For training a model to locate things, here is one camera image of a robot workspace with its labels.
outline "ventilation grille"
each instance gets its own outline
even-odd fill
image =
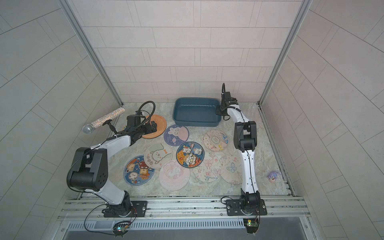
[[[87,229],[93,231],[111,230],[119,220],[88,221]],[[83,231],[83,221],[71,221],[68,231]],[[158,220],[135,220],[130,230],[170,230],[170,229],[212,229],[212,228],[245,228],[243,219],[158,219]]]

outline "round coaster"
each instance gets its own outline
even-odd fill
[[[124,179],[127,183],[139,186],[148,182],[155,170],[144,162],[144,155],[133,158],[124,169]]]
[[[220,152],[228,146],[228,136],[225,132],[213,129],[204,134],[204,146],[211,151]]]
[[[157,131],[150,133],[150,134],[147,134],[147,135],[143,135],[143,138],[146,138],[146,139],[156,138],[156,137],[160,136],[161,134],[163,134],[163,132],[167,128],[166,119],[160,115],[156,115],[156,114],[152,115],[151,122],[152,121],[154,121],[157,124]]]
[[[164,133],[164,140],[171,146],[179,146],[188,140],[189,131],[184,126],[172,125]]]
[[[183,188],[189,181],[190,170],[171,160],[160,169],[159,180],[163,188],[176,191]]]
[[[221,164],[218,158],[213,155],[207,156],[204,159],[204,162],[199,166],[193,168],[193,173],[196,178],[203,182],[213,182],[214,180],[220,177],[221,173]]]
[[[144,154],[145,163],[154,169],[161,168],[172,158],[172,149],[165,143],[156,143],[150,146]]]
[[[177,149],[176,157],[183,167],[193,168],[203,161],[204,149],[197,142],[185,142]]]
[[[230,184],[243,182],[243,168],[241,159],[232,155],[223,156],[221,162],[221,177]]]

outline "microphone head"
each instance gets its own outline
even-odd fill
[[[92,124],[87,124],[82,128],[82,131],[89,134],[92,133],[96,128]]]

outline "blue plastic tray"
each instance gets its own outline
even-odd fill
[[[221,116],[216,115],[219,101],[214,98],[179,98],[173,109],[173,120],[179,126],[216,127]]]

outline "white tiled wall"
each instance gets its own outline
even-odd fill
[[[383,31],[383,1],[313,0],[263,105],[323,239],[384,237]]]
[[[219,98],[223,82],[258,101],[301,1],[69,3],[124,101],[172,102]]]
[[[109,133],[82,126],[118,105],[55,0],[0,1],[0,43],[0,239],[40,239],[74,151]]]

